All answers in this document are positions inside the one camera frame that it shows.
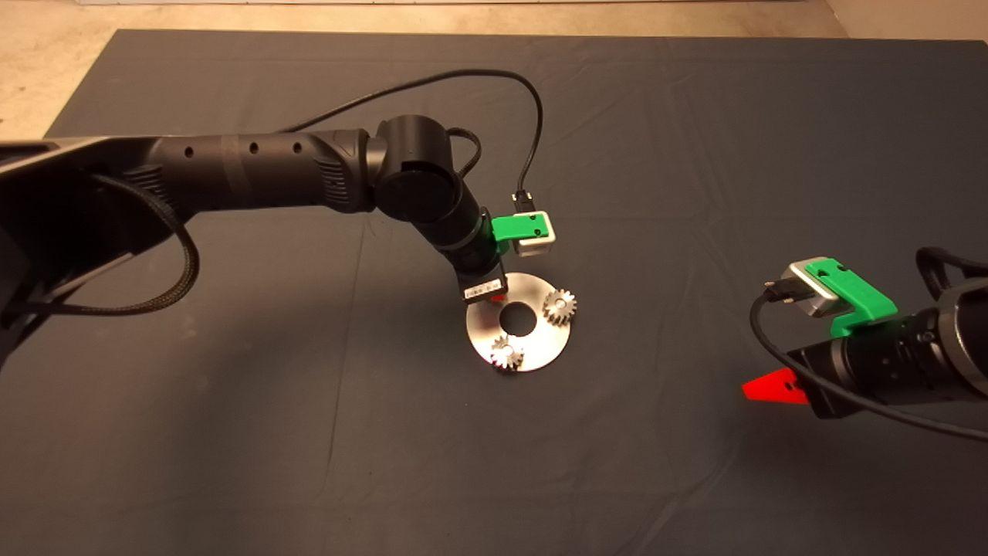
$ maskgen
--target beige floor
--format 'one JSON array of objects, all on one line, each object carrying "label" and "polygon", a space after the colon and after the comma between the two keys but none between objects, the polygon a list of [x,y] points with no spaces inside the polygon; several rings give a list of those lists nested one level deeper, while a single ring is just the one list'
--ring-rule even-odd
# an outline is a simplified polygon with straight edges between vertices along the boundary
[{"label": "beige floor", "polygon": [[[939,17],[935,5],[949,7]],[[0,139],[41,137],[116,29],[986,38],[983,0],[473,6],[90,6],[0,0]]]}]

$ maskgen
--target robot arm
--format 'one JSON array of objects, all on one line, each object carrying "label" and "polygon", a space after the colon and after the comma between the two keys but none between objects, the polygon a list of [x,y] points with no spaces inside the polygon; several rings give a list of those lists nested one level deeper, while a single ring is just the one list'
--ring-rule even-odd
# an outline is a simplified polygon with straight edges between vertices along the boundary
[{"label": "robot arm", "polygon": [[450,135],[424,116],[363,130],[241,136],[89,138],[0,146],[0,363],[46,301],[172,233],[113,176],[180,222],[206,211],[322,205],[380,209],[410,223],[453,266],[461,297],[503,294],[492,221],[453,169]]},{"label": "robot arm", "polygon": [[[892,406],[988,401],[988,265],[924,247],[916,262],[935,307],[896,317],[895,305],[834,259],[790,264],[752,309],[763,346],[785,368],[744,386],[751,400],[806,404],[820,418],[867,410],[927,430],[988,441],[988,432],[939,422]],[[947,268],[964,281],[951,284]],[[837,315],[832,338],[783,352],[766,337],[758,312],[785,302],[812,317]]]}]

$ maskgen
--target metal disc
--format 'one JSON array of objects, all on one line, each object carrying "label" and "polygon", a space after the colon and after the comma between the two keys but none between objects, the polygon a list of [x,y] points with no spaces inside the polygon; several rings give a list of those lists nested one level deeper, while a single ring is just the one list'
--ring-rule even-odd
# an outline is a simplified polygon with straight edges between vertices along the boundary
[{"label": "metal disc", "polygon": [[473,349],[484,361],[492,363],[494,340],[508,334],[501,328],[501,311],[512,303],[522,303],[535,312],[535,329],[524,336],[513,336],[512,345],[524,351],[522,364],[517,372],[540,369],[555,359],[569,340],[570,324],[556,325],[542,315],[545,297],[555,291],[552,284],[532,274],[509,272],[508,293],[501,303],[482,301],[466,307],[466,334]]}]

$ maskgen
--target green bracket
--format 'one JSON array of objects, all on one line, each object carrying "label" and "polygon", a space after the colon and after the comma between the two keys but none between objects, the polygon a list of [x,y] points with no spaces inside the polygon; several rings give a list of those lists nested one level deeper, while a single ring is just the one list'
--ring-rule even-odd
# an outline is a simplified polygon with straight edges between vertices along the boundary
[{"label": "green bracket", "polygon": [[848,302],[853,309],[851,313],[834,319],[830,326],[830,335],[834,337],[851,335],[853,328],[891,317],[899,312],[885,294],[835,259],[811,262],[806,265],[806,271]]},{"label": "green bracket", "polygon": [[491,228],[501,254],[508,252],[511,241],[532,239],[548,232],[545,216],[540,214],[498,217],[491,219]]}]

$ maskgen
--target silver gear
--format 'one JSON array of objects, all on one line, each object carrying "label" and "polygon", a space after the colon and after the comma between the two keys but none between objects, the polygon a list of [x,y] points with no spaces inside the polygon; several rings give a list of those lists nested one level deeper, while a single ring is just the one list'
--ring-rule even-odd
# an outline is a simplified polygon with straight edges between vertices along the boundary
[{"label": "silver gear", "polygon": [[576,314],[576,296],[569,290],[555,290],[545,296],[542,315],[552,324],[562,326]]},{"label": "silver gear", "polygon": [[518,346],[514,336],[502,335],[491,345],[491,364],[503,372],[513,373],[522,365],[525,351]]}]

